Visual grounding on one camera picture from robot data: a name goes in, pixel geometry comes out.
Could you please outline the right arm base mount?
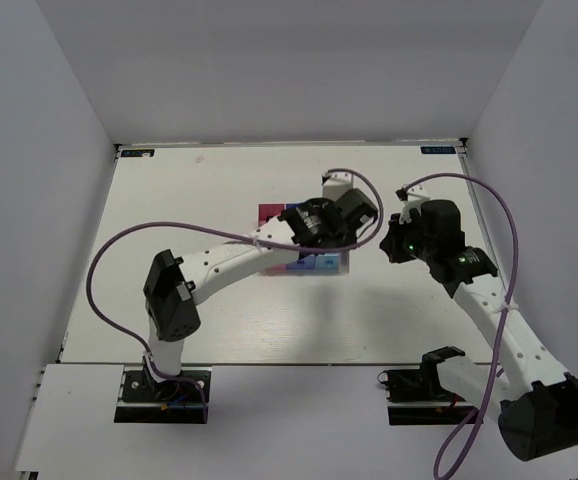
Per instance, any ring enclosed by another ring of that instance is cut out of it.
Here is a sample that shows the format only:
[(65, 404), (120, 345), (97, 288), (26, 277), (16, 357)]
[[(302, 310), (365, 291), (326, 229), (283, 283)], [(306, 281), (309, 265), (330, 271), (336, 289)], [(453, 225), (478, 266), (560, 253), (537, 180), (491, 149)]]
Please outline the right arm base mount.
[(455, 426), (473, 410), (454, 393), (432, 393), (417, 369), (387, 369), (376, 379), (386, 393), (390, 426)]

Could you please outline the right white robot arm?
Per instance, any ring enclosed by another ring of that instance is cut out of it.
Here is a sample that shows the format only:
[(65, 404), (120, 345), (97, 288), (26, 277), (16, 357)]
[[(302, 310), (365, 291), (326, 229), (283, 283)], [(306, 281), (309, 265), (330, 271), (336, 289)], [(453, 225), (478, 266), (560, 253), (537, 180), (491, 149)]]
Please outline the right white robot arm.
[(380, 244), (390, 262), (424, 262), (431, 277), (470, 317), (505, 376), (490, 398), (487, 373), (458, 347), (425, 353), (412, 390), (434, 399), (452, 393), (473, 405), (486, 403), (505, 445), (522, 461), (578, 446), (578, 377), (538, 339), (519, 310), (505, 301), (498, 270), (480, 248), (465, 242), (461, 215), (450, 200), (405, 202), (391, 216)]

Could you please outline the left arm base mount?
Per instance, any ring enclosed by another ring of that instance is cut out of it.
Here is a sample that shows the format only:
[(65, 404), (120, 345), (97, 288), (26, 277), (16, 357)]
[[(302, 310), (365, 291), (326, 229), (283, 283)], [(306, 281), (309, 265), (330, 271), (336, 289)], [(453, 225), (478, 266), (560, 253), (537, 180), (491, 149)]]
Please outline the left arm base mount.
[(114, 422), (117, 424), (206, 424), (212, 370), (183, 370), (193, 384), (155, 383), (143, 368), (126, 369), (121, 377)]

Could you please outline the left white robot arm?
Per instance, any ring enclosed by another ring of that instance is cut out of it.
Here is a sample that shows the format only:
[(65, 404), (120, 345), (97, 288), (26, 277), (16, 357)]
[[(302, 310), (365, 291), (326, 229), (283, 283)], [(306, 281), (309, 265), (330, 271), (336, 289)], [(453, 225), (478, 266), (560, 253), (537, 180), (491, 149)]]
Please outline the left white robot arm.
[(379, 218), (378, 207), (359, 189), (336, 200), (313, 198), (260, 225), (245, 243), (229, 241), (176, 257), (155, 255), (143, 293), (149, 318), (144, 355), (146, 387), (168, 399), (180, 387), (184, 340), (201, 325), (198, 306), (229, 285), (277, 265), (298, 261), (307, 249), (340, 249), (358, 241), (358, 231)]

